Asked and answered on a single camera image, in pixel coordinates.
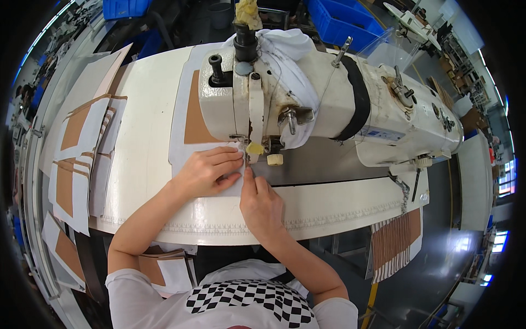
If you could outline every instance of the gray bucket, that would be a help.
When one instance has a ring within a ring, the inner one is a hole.
[[[214,29],[223,29],[232,22],[232,8],[228,2],[219,2],[208,6],[210,22]]]

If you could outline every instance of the hand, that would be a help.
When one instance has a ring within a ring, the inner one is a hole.
[[[245,169],[239,208],[248,229],[262,245],[287,232],[281,221],[283,200],[263,177],[254,179],[250,167]]]
[[[187,198],[211,196],[231,187],[241,177],[228,174],[243,165],[243,152],[234,147],[219,146],[202,152],[193,152],[181,171],[172,179],[174,188]]]

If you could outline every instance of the black and white checkered pattern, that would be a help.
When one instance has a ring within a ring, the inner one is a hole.
[[[248,306],[262,304],[280,322],[289,328],[299,328],[310,323],[314,313],[307,301],[297,291],[276,281],[231,280],[205,284],[188,296],[186,310],[192,314],[202,313],[225,306]]]

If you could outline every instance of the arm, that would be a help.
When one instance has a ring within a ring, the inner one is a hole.
[[[281,197],[263,177],[254,179],[251,168],[245,169],[239,208],[252,234],[314,295],[315,305],[333,297],[349,299],[336,271],[287,232],[281,221]]]
[[[139,270],[143,253],[163,226],[191,198],[217,194],[241,177],[232,173],[243,164],[242,152],[233,147],[194,152],[179,174],[134,212],[115,233],[108,250],[108,274],[122,268]]]

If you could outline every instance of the industrial sewing machine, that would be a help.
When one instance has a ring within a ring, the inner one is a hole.
[[[284,130],[294,135],[318,111],[310,136],[356,142],[367,167],[398,175],[450,158],[463,129],[439,95],[397,67],[346,54],[351,40],[337,56],[312,47],[296,61],[320,99],[318,108],[305,108],[258,58],[254,31],[238,25],[234,47],[210,52],[200,71],[199,102],[211,135],[262,145],[261,152],[247,150],[247,161],[256,163],[264,149],[269,165],[281,165]]]

